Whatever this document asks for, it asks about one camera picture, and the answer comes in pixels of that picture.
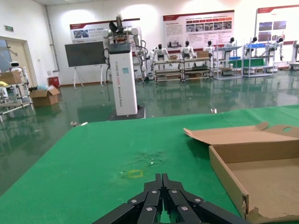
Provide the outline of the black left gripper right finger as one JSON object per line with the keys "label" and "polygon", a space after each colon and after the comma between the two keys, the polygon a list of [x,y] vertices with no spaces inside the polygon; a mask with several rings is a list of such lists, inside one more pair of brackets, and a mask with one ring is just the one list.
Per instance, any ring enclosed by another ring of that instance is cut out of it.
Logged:
{"label": "black left gripper right finger", "polygon": [[187,192],[181,182],[162,174],[164,210],[171,223],[182,224],[247,224],[243,218]]}

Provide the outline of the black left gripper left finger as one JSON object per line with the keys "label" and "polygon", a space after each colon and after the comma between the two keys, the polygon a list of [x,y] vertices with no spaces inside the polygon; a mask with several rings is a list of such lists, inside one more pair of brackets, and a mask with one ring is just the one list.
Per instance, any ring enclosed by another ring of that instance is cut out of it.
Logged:
{"label": "black left gripper left finger", "polygon": [[144,184],[144,190],[121,204],[95,224],[154,224],[160,221],[163,210],[162,177],[156,174],[155,180]]}

